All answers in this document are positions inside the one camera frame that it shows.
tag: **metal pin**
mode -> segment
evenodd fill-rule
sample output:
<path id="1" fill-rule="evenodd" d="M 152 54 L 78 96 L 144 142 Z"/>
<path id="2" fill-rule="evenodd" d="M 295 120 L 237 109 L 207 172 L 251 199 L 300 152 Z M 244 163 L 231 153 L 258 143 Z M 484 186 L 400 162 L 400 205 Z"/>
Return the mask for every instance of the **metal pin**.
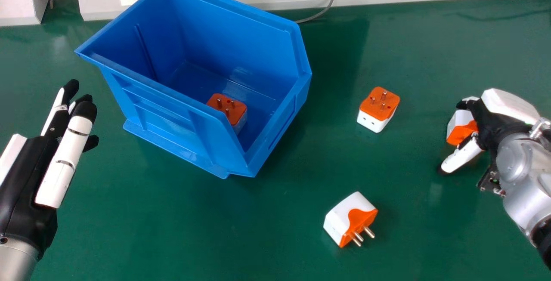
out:
<path id="1" fill-rule="evenodd" d="M 362 236 L 360 236 L 360 234 L 358 234 L 357 232 L 354 233 L 354 236 L 356 236 L 356 238 L 358 238 L 358 240 L 360 240 L 360 242 L 364 242 L 364 238 Z"/>
<path id="2" fill-rule="evenodd" d="M 369 227 L 364 226 L 364 231 L 368 234 L 368 236 L 371 237 L 371 239 L 375 238 L 374 232 L 372 232 L 372 231 L 369 229 Z"/>
<path id="3" fill-rule="evenodd" d="M 358 240 L 356 240 L 356 238 L 352 238 L 352 241 L 356 244 L 356 246 L 358 247 L 362 246 L 362 244 Z"/>

